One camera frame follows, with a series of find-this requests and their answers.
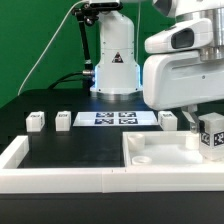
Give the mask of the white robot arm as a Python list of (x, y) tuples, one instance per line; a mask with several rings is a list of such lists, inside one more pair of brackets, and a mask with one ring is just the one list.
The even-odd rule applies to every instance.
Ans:
[(143, 0), (90, 0), (101, 47), (91, 91), (112, 97), (141, 90), (149, 108), (179, 108), (199, 131), (197, 105), (224, 99), (224, 0), (151, 0), (175, 24), (145, 40), (142, 66), (133, 56), (134, 26), (118, 12), (131, 1)]

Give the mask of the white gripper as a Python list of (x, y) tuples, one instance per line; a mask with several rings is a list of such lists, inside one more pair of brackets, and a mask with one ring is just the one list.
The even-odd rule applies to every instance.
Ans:
[(224, 60), (200, 57), (200, 49), (212, 40), (207, 18), (179, 22), (145, 40), (144, 102), (155, 110), (183, 106), (192, 133), (200, 130), (195, 104), (224, 99)]

